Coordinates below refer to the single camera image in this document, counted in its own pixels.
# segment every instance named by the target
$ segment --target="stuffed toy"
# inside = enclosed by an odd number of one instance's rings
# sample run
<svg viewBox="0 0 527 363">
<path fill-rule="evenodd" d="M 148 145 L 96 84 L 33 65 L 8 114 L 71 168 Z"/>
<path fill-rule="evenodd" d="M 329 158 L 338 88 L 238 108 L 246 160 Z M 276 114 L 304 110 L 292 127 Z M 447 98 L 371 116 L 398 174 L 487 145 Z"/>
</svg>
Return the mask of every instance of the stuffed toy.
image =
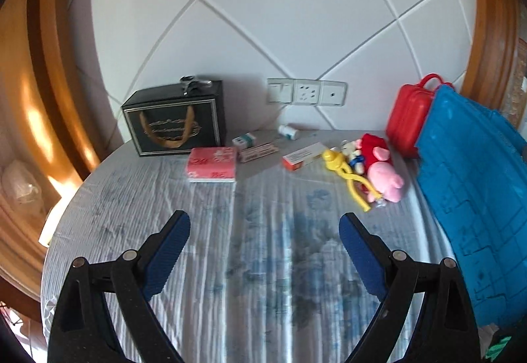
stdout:
<svg viewBox="0 0 527 363">
<path fill-rule="evenodd" d="M 395 172 L 386 141 L 381 137 L 365 134 L 355 145 L 364 156 L 366 177 L 373 187 L 382 193 L 386 200 L 399 202 L 404 180 Z M 371 192 L 367 197 L 369 202 L 375 200 Z"/>
<path fill-rule="evenodd" d="M 346 156 L 348 164 L 353 168 L 355 174 L 362 176 L 364 174 L 364 156 L 359 148 L 357 148 L 357 142 L 348 142 L 344 140 L 342 142 L 342 153 Z"/>
</svg>

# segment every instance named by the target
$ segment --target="pink pig plush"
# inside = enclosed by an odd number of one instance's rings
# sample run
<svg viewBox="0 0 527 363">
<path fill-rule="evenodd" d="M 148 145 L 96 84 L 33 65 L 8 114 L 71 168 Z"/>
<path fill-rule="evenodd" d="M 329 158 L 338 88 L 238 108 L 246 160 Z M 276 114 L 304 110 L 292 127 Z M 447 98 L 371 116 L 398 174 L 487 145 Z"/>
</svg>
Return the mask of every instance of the pink pig plush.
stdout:
<svg viewBox="0 0 527 363">
<path fill-rule="evenodd" d="M 366 176 L 384 198 L 391 202 L 399 202 L 402 198 L 404 180 L 393 168 L 390 151 L 385 140 L 371 134 L 363 135 L 355 142 L 362 149 L 366 160 Z M 375 201 L 375 197 L 368 193 L 368 201 Z"/>
</svg>

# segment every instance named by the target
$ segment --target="bed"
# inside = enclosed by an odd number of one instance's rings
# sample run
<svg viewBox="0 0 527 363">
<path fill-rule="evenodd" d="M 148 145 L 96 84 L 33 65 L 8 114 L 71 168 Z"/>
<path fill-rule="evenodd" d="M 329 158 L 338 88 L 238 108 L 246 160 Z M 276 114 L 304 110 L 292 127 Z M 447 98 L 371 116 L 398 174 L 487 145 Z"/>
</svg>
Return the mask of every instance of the bed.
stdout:
<svg viewBox="0 0 527 363">
<path fill-rule="evenodd" d="M 151 306 L 187 363 L 344 361 L 379 304 L 339 239 L 344 213 L 355 212 L 370 233 L 417 261 L 453 256 L 416 185 L 416 163 L 394 154 L 405 197 L 368 213 L 322 161 L 293 173 L 280 165 L 283 154 L 309 144 L 332 147 L 361 135 L 306 131 L 294 142 L 276 139 L 280 153 L 239 165 L 237 182 L 230 184 L 190 184 L 185 156 L 139 158 L 132 143 L 125 144 L 84 182 L 55 232 L 42 279 L 45 330 L 75 257 L 114 260 L 139 248 L 182 209 L 190 215 L 191 235 Z M 275 135 L 258 137 L 269 141 Z M 408 346 L 420 297 L 412 303 L 392 361 Z M 115 296 L 107 300 L 125 355 L 141 361 Z"/>
</svg>

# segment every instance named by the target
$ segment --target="green object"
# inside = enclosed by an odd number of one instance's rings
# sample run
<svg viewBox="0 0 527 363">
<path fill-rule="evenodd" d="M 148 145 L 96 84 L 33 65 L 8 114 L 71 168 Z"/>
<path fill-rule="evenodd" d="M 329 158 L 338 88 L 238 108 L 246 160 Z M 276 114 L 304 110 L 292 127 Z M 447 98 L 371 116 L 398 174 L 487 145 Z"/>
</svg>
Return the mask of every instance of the green object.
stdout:
<svg viewBox="0 0 527 363">
<path fill-rule="evenodd" d="M 507 336 L 506 338 L 503 338 L 499 343 L 496 345 L 492 345 L 488 351 L 487 354 L 485 354 L 485 358 L 490 359 L 490 361 L 495 361 L 496 357 L 500 355 L 500 353 L 503 351 L 503 348 L 508 344 L 511 337 Z"/>
</svg>

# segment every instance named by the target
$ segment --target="gift bag handle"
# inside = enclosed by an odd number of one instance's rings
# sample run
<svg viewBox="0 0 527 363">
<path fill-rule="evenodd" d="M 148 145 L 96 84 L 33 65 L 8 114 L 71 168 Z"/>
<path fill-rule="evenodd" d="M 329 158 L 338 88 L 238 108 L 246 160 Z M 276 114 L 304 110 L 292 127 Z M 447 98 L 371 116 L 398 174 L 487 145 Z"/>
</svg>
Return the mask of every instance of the gift bag handle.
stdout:
<svg viewBox="0 0 527 363">
<path fill-rule="evenodd" d="M 440 84 L 437 86 L 437 88 L 436 88 L 435 90 L 437 90 L 441 85 L 448 85 L 449 87 L 454 88 L 454 86 L 453 86 L 450 82 L 445 82 L 445 81 L 443 80 L 443 78 L 442 78 L 441 76 L 439 76 L 438 74 L 436 74 L 436 73 L 430 73 L 430 74 L 427 74 L 427 75 L 422 79 L 422 81 L 419 82 L 419 83 L 417 84 L 417 86 L 420 87 L 420 88 L 424 88 L 425 85 L 426 85 L 428 82 L 430 82 L 432 79 L 439 79 L 439 82 L 440 82 Z"/>
<path fill-rule="evenodd" d="M 157 137 L 157 135 L 155 135 L 154 131 L 152 130 L 152 127 L 150 127 L 147 121 L 147 116 L 145 115 L 144 111 L 141 111 L 141 113 L 139 113 L 139 120 L 141 121 L 141 126 L 143 127 L 144 132 L 147 134 L 149 139 L 152 140 L 152 142 L 156 143 L 159 146 L 166 147 L 169 149 L 177 149 L 178 147 L 184 145 L 190 137 L 190 133 L 192 132 L 192 124 L 194 123 L 194 109 L 192 108 L 192 106 L 187 106 L 185 128 L 183 130 L 181 140 L 178 141 L 165 140 L 160 137 Z"/>
</svg>

